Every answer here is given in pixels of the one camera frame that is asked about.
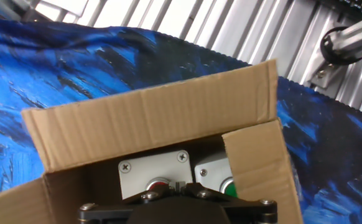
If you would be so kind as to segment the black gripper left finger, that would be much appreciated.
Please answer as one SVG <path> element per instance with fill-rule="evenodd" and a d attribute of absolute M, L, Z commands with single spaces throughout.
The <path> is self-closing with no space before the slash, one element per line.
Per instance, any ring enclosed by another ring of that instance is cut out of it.
<path fill-rule="evenodd" d="M 147 190 L 128 197 L 113 205 L 85 203 L 78 210 L 78 221 L 82 224 L 127 223 L 135 208 L 168 197 L 177 196 L 179 183 L 153 184 Z"/>

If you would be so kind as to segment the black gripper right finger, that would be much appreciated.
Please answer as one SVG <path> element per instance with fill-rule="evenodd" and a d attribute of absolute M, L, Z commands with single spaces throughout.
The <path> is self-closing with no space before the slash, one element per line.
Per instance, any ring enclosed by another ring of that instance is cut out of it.
<path fill-rule="evenodd" d="M 249 223 L 277 223 L 277 203 L 274 200 L 246 201 L 208 189 L 199 183 L 186 184 L 185 182 L 178 183 L 178 194 L 219 205 L 232 222 L 239 220 Z"/>

